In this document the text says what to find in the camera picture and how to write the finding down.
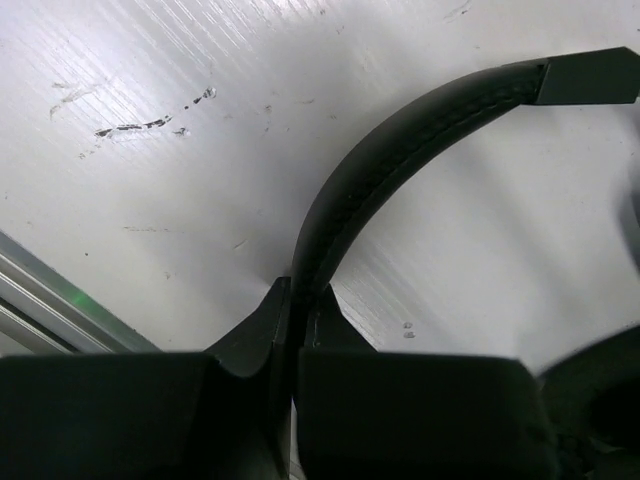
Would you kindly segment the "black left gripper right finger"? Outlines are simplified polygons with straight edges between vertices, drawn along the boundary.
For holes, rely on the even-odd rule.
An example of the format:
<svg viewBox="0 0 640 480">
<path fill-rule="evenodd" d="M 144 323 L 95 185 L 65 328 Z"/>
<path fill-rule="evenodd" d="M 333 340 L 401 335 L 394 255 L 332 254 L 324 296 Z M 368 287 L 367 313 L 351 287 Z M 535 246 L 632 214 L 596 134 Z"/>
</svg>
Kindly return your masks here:
<svg viewBox="0 0 640 480">
<path fill-rule="evenodd" d="M 514 359 L 375 350 L 331 290 L 299 352 L 297 446 L 309 479 L 555 479 L 539 386 Z"/>
</svg>

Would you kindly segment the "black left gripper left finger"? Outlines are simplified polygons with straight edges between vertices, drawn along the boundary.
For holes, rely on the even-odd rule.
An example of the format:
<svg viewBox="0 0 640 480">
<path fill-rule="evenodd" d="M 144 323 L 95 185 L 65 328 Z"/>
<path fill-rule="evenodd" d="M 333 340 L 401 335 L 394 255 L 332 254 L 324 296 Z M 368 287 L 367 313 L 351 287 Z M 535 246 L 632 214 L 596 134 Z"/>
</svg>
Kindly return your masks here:
<svg viewBox="0 0 640 480">
<path fill-rule="evenodd" d="M 284 479 L 290 281 L 200 352 L 1 362 L 5 479 Z"/>
</svg>

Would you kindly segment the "black headset with microphone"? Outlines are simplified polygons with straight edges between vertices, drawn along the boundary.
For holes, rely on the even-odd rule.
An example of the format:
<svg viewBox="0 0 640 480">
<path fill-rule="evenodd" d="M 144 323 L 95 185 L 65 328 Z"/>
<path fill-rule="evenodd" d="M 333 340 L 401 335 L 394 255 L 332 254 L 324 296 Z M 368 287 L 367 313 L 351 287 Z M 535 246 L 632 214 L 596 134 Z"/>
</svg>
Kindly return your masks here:
<svg viewBox="0 0 640 480">
<path fill-rule="evenodd" d="M 447 148 L 521 105 L 632 104 L 639 57 L 626 47 L 481 70 L 411 102 L 342 160 L 312 203 L 292 264 L 291 320 L 302 348 L 314 303 L 381 206 Z M 600 340 L 534 376 L 556 440 L 555 479 L 639 475 L 639 331 Z"/>
</svg>

